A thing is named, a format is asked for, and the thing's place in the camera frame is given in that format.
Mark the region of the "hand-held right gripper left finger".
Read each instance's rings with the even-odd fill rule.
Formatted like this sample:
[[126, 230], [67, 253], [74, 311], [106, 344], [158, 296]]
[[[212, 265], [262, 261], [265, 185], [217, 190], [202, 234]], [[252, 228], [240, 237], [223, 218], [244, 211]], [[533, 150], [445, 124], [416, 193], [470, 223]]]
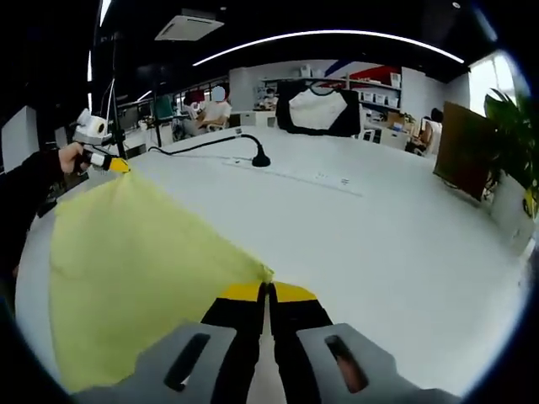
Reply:
[[264, 325], [263, 283], [233, 284], [200, 322], [188, 322], [141, 352], [115, 385], [73, 396], [76, 403], [244, 403]]

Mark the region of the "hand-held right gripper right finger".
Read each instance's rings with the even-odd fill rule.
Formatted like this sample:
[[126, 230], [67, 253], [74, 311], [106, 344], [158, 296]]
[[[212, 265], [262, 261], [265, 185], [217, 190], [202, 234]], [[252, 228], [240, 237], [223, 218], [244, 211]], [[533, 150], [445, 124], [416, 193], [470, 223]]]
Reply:
[[334, 323], [310, 291], [269, 285], [275, 362], [289, 403], [458, 403], [398, 373], [395, 358], [348, 323]]

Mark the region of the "person's left hand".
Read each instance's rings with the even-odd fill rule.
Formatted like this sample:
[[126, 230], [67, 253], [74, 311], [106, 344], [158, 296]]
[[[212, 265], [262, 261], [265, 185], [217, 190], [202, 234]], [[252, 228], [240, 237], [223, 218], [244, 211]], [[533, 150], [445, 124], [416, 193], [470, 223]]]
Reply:
[[78, 142], [73, 142], [58, 151], [61, 170], [65, 174], [85, 172], [89, 165], [83, 160], [85, 149]]

